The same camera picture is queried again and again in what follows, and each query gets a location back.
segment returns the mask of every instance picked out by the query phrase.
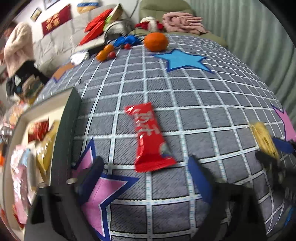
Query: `black pants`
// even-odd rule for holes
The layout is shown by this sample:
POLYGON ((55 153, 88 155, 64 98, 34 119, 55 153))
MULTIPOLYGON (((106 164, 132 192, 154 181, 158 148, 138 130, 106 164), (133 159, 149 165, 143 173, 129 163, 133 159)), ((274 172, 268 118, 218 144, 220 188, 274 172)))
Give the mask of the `black pants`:
POLYGON ((33 60, 28 60, 16 71, 15 75, 17 75, 21 79, 20 85, 22 85, 26 80, 31 76, 35 75, 40 78, 40 81, 46 85, 49 78, 42 74, 35 66, 33 60))

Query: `yellow snack package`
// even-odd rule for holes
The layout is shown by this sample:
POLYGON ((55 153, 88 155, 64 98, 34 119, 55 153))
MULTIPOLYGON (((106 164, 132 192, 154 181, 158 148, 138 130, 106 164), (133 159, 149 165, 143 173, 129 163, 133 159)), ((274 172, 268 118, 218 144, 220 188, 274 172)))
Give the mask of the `yellow snack package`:
POLYGON ((58 128, 59 121, 56 120, 53 122, 49 132, 44 137, 40 146, 36 147, 37 164, 43 179, 46 176, 47 169, 49 168, 52 160, 52 152, 58 128))
POLYGON ((265 124, 263 122, 256 122, 254 124, 250 124, 250 128, 260 150, 278 160, 279 153, 265 124))

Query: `green curtain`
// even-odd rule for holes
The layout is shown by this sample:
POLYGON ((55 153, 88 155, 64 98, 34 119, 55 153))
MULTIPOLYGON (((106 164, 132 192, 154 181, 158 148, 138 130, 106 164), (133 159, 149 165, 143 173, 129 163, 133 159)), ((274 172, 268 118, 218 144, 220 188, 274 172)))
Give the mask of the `green curtain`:
POLYGON ((259 0, 191 0, 213 34, 274 92, 296 127, 296 52, 285 29, 259 0))

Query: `orange ball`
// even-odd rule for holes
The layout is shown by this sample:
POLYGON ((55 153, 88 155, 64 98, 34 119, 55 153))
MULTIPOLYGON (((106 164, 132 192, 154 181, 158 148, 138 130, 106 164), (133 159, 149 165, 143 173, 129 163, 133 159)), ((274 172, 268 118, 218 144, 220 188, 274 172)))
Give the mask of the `orange ball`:
POLYGON ((107 59, 108 53, 105 50, 102 50, 98 53, 98 55, 96 56, 96 59, 98 61, 105 61, 107 59))
POLYGON ((144 38, 144 45, 152 52, 163 51, 168 45, 168 40, 163 33, 150 33, 144 38))
POLYGON ((107 53, 110 53, 114 50, 114 46, 112 44, 107 44, 104 48, 104 51, 106 51, 107 53))

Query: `green chair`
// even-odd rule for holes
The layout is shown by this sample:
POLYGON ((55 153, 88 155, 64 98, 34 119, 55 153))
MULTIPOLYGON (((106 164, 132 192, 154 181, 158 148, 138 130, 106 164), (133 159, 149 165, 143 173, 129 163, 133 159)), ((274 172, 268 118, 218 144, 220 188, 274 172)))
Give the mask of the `green chair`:
MULTIPOLYGON (((190 5, 183 0, 142 0, 140 2, 140 20, 145 17, 154 17, 158 21, 162 22, 163 15, 169 12, 187 12, 194 14, 193 9, 190 5)), ((144 29, 136 29, 132 34, 148 34, 149 32, 144 29)), ((193 35, 205 39, 210 39, 220 44, 221 46, 227 48, 226 41, 216 36, 212 33, 206 33, 202 35, 196 35, 191 33, 180 33, 180 32, 171 32, 178 35, 193 35)))

